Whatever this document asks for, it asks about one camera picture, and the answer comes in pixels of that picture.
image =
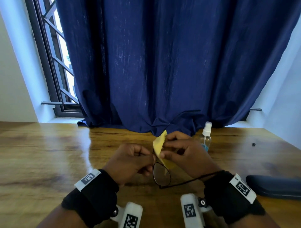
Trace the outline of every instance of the wrist strap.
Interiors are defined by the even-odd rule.
[[[117,204],[116,193],[119,186],[106,171],[99,171],[101,174],[94,177],[81,191],[75,188],[61,203],[62,208],[76,211],[88,227],[109,219]]]
[[[223,171],[204,182],[204,194],[208,205],[217,216],[224,217],[227,224],[232,224],[248,214],[265,215],[265,210],[257,199],[251,204],[229,182],[234,175]]]

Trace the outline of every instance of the spray bottle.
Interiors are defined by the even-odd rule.
[[[210,137],[211,127],[212,127],[212,123],[206,122],[203,130],[203,135],[201,135],[200,137],[200,142],[206,151],[208,151],[211,143],[211,137]]]

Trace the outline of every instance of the curtain fold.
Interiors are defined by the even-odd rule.
[[[88,127],[193,135],[242,119],[301,0],[56,0]]]

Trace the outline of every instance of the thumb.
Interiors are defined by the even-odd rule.
[[[145,156],[139,156],[136,157],[136,164],[138,165],[138,169],[142,169],[143,167],[147,165],[153,165],[154,164],[154,157],[153,155],[145,155]]]
[[[178,166],[181,165],[182,160],[183,160],[183,156],[181,156],[181,155],[179,155],[179,154],[177,154],[175,152],[169,151],[169,150],[161,151],[160,158],[163,158],[163,159],[166,159],[166,160],[170,160],[170,161],[174,162]]]

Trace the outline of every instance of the wooden table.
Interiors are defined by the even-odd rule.
[[[151,150],[154,139],[150,133],[76,124],[0,123],[0,227],[36,226],[75,182],[103,167],[122,142]],[[209,153],[222,168],[243,178],[301,174],[301,151],[262,128],[213,129]],[[202,196],[202,191],[201,182],[160,190],[152,177],[137,175],[119,191],[118,204],[142,205],[142,228],[184,227],[180,197]],[[258,199],[281,227],[300,227],[300,201]],[[106,221],[100,227],[117,224]]]

